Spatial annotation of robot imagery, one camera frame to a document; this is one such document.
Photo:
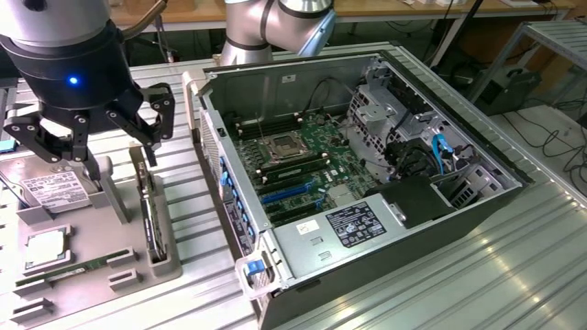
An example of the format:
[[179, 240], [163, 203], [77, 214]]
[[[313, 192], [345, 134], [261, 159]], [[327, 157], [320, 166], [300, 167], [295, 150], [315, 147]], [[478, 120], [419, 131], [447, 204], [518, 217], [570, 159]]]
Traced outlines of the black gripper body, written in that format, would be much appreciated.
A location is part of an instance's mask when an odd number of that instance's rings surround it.
[[1, 46], [48, 106], [65, 110], [95, 109], [117, 102], [127, 112], [143, 103], [112, 21], [87, 41], [60, 47], [36, 47], [1, 37]]

